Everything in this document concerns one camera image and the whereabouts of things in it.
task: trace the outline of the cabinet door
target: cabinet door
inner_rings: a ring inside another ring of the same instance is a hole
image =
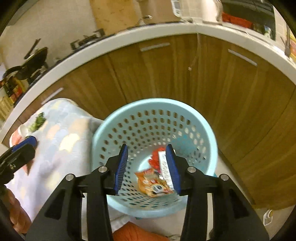
[[[163,97],[189,102],[188,70],[197,35],[184,34],[133,44],[108,54],[127,102]]]
[[[296,203],[296,93],[268,134],[233,167],[257,208]]]
[[[295,85],[259,56],[201,36],[196,102],[230,163],[250,152],[286,108]]]
[[[20,120],[27,121],[50,96],[51,99],[71,99],[79,107],[100,119],[105,119],[126,104],[107,56],[101,56],[80,66],[51,85],[26,108]]]

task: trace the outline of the wall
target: wall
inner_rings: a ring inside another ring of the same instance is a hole
[[[284,41],[286,41],[286,34],[287,34],[286,22],[275,7],[274,7],[274,17],[276,20],[276,42],[281,46],[285,47],[281,37],[284,39]]]
[[[47,46],[48,65],[72,52],[70,43],[96,30],[89,0],[40,0],[0,37],[0,54],[6,68],[21,65],[35,39]]]

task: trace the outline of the cabinet handle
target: cabinet handle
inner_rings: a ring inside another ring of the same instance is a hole
[[[170,45],[170,43],[155,44],[155,45],[151,45],[148,47],[140,48],[140,51],[145,52],[145,51],[148,51],[151,49],[157,49],[157,48],[161,48],[161,47],[165,47],[165,46],[169,46],[169,45]]]
[[[240,57],[240,58],[244,59],[245,61],[248,61],[250,64],[252,64],[252,65],[254,65],[254,66],[257,66],[257,63],[256,63],[256,62],[254,62],[253,60],[247,58],[246,56],[241,55],[241,54],[238,53],[238,52],[235,52],[235,51],[233,51],[233,50],[231,50],[231,49],[228,49],[228,52],[234,54],[234,55],[237,56],[237,57]]]
[[[59,92],[61,92],[62,90],[64,90],[63,87],[59,88],[58,90],[56,90],[54,93],[52,93],[50,96],[48,96],[44,101],[41,102],[41,105],[44,105],[46,102],[50,101],[50,99],[52,99],[53,97],[55,97]]]

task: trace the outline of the person's hand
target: person's hand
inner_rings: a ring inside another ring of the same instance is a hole
[[[21,207],[19,200],[17,200],[9,189],[6,192],[7,200],[10,203],[11,207],[9,209],[10,212],[10,220],[13,223],[13,228],[18,233],[26,234],[32,222],[29,218],[29,215],[26,211]]]

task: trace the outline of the white countertop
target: white countertop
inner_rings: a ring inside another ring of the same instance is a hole
[[[84,63],[115,49],[140,41],[164,36],[193,33],[216,37],[247,49],[277,67],[293,83],[296,84],[296,66],[288,57],[285,56],[284,52],[279,48],[247,33],[225,26],[203,23],[169,23],[144,26],[122,31],[112,37],[90,45],[89,47],[86,47],[68,57],[66,60],[51,69],[24,95],[24,97],[13,109],[0,131],[0,141],[3,141],[11,126],[35,98],[37,98],[43,91],[64,75]]]

